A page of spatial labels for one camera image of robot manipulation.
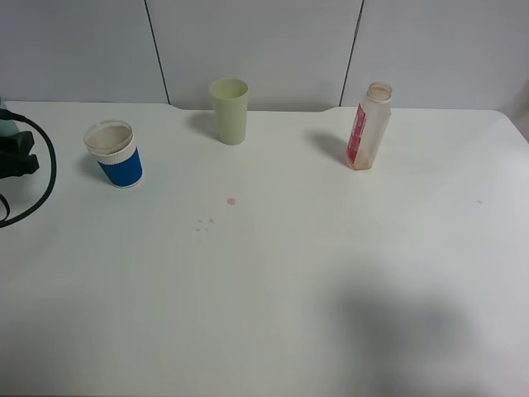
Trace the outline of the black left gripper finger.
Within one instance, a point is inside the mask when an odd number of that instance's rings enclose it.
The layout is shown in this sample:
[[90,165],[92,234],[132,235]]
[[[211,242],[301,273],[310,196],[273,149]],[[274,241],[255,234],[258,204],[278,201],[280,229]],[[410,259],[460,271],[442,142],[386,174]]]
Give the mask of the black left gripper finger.
[[31,132],[18,132],[0,139],[0,178],[32,175],[39,168],[36,155],[30,151],[35,145]]

